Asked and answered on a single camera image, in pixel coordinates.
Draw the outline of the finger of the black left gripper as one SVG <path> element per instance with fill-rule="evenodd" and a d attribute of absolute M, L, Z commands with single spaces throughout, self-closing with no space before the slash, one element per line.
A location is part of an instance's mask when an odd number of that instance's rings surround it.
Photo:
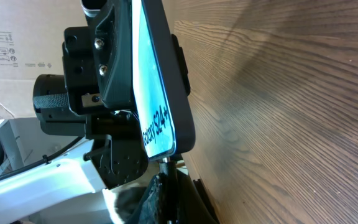
<path fill-rule="evenodd" d="M 183 48 L 179 45 L 178 38 L 176 35 L 171 34 L 171 38 L 175 49 L 175 55 L 177 56 L 177 62 L 180 68 L 181 79 L 185 87 L 186 95 L 188 96 L 191 93 L 191 86 L 188 78 L 188 67 L 186 65 Z"/>

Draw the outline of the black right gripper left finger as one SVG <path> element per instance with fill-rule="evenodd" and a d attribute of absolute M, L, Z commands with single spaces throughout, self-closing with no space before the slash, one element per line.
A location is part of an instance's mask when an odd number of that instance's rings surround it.
<path fill-rule="evenodd" d="M 166 224 L 164 193 L 166 178 L 155 175 L 146 188 L 138 207 L 130 216 L 127 224 Z"/>

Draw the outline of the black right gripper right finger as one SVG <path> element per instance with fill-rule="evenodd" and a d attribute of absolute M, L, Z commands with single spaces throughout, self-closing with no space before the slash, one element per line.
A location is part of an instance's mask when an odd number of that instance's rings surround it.
<path fill-rule="evenodd" d="M 218 224 L 202 201 L 191 178 L 177 171 L 179 224 Z"/>

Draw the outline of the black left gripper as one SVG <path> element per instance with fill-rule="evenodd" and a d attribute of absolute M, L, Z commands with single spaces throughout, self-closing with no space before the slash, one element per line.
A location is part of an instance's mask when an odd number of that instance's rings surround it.
<path fill-rule="evenodd" d="M 131 2 L 106 1 L 88 27 L 64 31 L 68 107 L 63 134 L 135 137 Z"/>

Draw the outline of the Samsung Galaxy smartphone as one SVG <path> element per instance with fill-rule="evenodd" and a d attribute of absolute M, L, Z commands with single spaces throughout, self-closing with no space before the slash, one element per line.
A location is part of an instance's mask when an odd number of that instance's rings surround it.
<path fill-rule="evenodd" d="M 192 150 L 195 125 L 162 1 L 132 2 L 132 83 L 147 157 Z"/>

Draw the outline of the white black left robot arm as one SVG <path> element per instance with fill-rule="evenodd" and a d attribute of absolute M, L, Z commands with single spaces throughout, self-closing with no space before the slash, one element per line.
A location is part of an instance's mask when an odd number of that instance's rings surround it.
<path fill-rule="evenodd" d="M 177 170 L 195 126 L 183 50 L 161 1 L 83 1 L 64 31 L 62 75 L 40 75 L 32 106 L 60 151 L 0 176 L 0 223 L 138 179 L 160 161 L 130 223 L 180 223 Z"/>

